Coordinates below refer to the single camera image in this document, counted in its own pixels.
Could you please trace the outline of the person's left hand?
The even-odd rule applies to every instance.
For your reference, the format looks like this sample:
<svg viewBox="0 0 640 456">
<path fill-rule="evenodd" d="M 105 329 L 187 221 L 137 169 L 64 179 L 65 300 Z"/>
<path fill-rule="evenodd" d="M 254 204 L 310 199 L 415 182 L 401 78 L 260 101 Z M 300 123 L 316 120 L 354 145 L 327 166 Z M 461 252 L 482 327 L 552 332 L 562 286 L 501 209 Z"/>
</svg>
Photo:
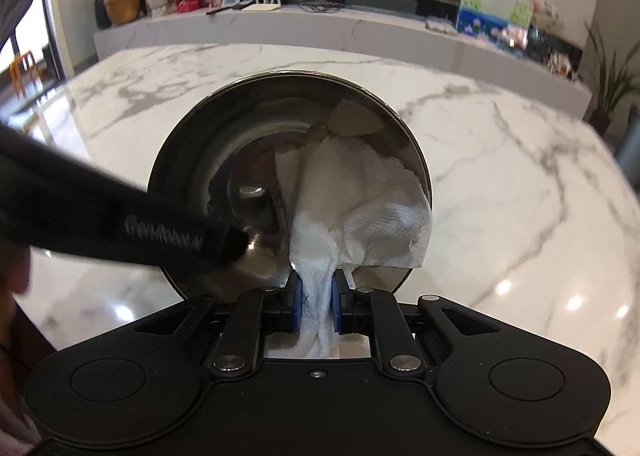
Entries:
<svg viewBox="0 0 640 456">
<path fill-rule="evenodd" d="M 2 291 L 22 295 L 28 291 L 32 272 L 32 253 L 26 245 L 1 240 L 0 281 Z"/>
</svg>

